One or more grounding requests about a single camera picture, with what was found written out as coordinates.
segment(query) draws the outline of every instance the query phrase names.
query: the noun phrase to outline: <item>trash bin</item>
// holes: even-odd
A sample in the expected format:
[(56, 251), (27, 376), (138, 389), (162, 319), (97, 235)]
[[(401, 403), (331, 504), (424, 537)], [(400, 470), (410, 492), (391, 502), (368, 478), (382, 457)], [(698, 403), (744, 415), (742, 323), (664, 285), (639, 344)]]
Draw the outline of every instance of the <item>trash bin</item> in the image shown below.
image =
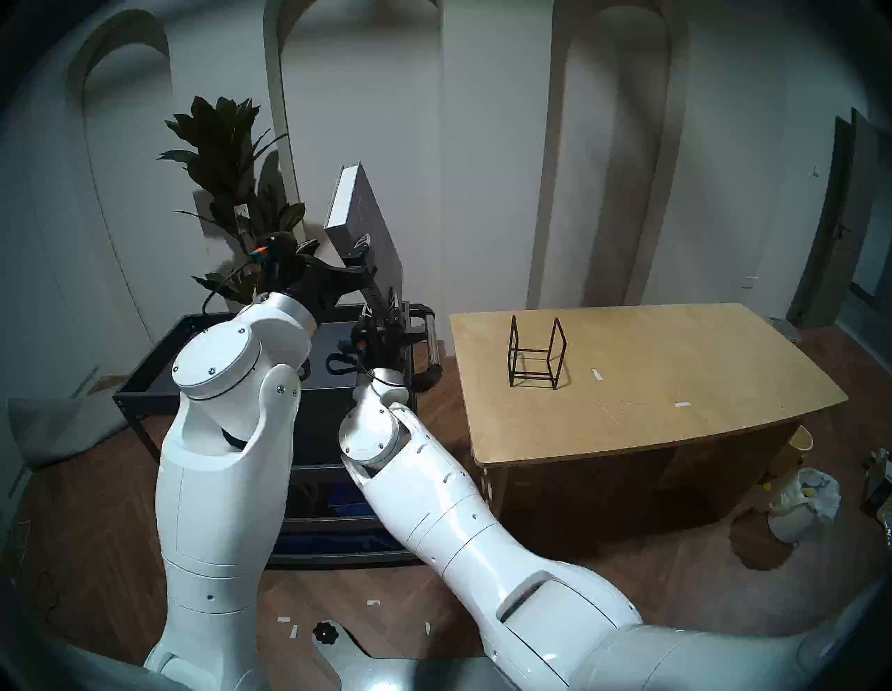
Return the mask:
[(839, 483), (814, 468), (801, 468), (768, 506), (768, 527), (781, 542), (797, 542), (815, 521), (833, 522)]
[(802, 464), (803, 455), (811, 451), (813, 446), (811, 433), (800, 424), (768, 466), (768, 473), (774, 477), (782, 477), (796, 470)]

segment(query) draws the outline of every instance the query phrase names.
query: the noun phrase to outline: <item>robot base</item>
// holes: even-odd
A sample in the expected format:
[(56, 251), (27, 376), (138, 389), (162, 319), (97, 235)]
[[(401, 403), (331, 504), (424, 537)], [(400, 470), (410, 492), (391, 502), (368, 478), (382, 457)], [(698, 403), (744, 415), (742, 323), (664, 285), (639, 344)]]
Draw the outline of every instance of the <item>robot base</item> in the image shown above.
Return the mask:
[(313, 645), (341, 679), (341, 688), (356, 691), (514, 691), (487, 657), (456, 660), (388, 660), (369, 657), (337, 621), (321, 621)]

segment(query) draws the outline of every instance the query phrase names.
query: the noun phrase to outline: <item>black cable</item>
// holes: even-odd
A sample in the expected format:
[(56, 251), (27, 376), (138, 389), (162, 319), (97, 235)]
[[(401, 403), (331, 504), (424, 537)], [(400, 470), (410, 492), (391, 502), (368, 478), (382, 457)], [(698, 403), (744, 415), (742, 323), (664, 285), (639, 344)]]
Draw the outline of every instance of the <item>black cable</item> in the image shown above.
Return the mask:
[[(353, 365), (353, 367), (340, 367), (333, 368), (331, 367), (330, 361), (343, 362), (348, 365)], [(387, 386), (397, 386), (398, 384), (394, 384), (393, 382), (386, 382), (384, 379), (379, 379), (374, 374), (369, 372), (366, 367), (359, 362), (359, 358), (355, 358), (353, 355), (349, 353), (332, 353), (326, 358), (326, 370), (328, 370), (329, 374), (350, 374), (352, 372), (362, 372), (365, 376), (370, 379), (374, 379), (376, 382), (380, 382), (382, 384), (386, 384)]]
[(239, 271), (241, 271), (243, 268), (245, 268), (246, 266), (248, 266), (252, 261), (253, 261), (253, 258), (252, 258), (252, 257), (249, 257), (248, 260), (245, 261), (244, 264), (243, 264), (242, 266), (240, 266), (239, 268), (235, 269), (231, 274), (229, 274), (229, 276), (227, 276), (226, 278), (224, 278), (222, 281), (220, 281), (220, 282), (216, 285), (216, 287), (211, 291), (211, 293), (208, 295), (208, 297), (206, 297), (206, 298), (204, 299), (204, 303), (202, 304), (202, 315), (203, 315), (203, 316), (207, 316), (207, 314), (208, 314), (208, 303), (211, 301), (211, 298), (212, 298), (214, 295), (217, 294), (217, 292), (219, 291), (219, 289), (222, 288), (230, 278), (232, 278), (233, 276), (235, 276), (235, 274), (237, 274), (237, 273), (238, 273)]

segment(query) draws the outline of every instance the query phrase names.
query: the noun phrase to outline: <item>black knob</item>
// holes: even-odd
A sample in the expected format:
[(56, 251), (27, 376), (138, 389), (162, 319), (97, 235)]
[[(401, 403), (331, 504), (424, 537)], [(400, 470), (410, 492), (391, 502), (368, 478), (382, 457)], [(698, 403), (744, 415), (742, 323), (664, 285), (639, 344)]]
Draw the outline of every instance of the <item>black knob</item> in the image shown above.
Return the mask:
[(337, 629), (327, 621), (320, 621), (313, 630), (313, 636), (323, 646), (330, 646), (337, 640)]

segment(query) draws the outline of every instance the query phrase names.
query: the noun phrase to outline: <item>table top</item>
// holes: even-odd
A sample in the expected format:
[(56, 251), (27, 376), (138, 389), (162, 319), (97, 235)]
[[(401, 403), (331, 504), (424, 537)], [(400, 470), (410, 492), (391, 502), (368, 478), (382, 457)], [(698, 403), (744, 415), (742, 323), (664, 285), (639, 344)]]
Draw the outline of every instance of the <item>table top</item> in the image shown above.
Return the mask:
[[(567, 347), (555, 390), (534, 380), (509, 386), (512, 314), (520, 347), (529, 349), (548, 348), (560, 319)], [(739, 304), (485, 312), (450, 323), (481, 466), (671, 446), (847, 400), (805, 353)], [(556, 337), (552, 368), (559, 354)], [(545, 369), (533, 358), (545, 356), (521, 353), (518, 371)]]

